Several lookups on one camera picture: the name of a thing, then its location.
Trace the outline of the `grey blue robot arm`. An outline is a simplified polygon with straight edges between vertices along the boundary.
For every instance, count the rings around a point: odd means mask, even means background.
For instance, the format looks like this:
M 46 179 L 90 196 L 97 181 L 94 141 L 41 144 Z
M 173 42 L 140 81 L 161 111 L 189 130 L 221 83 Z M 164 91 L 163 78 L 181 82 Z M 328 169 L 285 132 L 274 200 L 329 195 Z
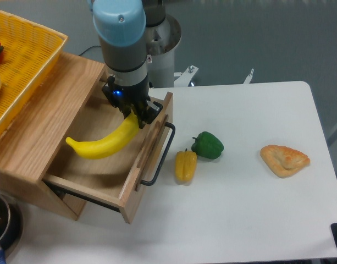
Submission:
M 145 40 L 146 14 L 141 1 L 89 1 L 109 76 L 102 92 L 139 128 L 151 124 L 163 106 L 151 101 Z

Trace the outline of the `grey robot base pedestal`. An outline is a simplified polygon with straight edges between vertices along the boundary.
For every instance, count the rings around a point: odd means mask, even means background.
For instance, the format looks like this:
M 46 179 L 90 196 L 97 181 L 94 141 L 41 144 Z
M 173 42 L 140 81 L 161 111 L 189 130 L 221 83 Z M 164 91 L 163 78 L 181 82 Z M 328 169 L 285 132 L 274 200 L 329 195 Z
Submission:
M 178 21 L 167 14 L 157 26 L 146 28 L 148 76 L 154 88 L 174 86 L 175 50 L 181 40 Z

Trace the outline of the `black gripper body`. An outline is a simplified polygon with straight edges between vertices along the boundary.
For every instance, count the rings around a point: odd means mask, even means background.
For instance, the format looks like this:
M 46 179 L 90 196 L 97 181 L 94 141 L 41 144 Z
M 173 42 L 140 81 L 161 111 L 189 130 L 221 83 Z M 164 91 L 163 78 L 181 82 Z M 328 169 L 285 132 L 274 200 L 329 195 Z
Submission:
M 114 107 L 118 108 L 121 112 L 123 106 L 132 106 L 134 112 L 134 104 L 144 100 L 150 100 L 148 96 L 148 76 L 141 82 L 130 85 L 122 86 L 115 83 L 116 78 L 110 76 L 107 83 L 103 86 L 102 92 Z

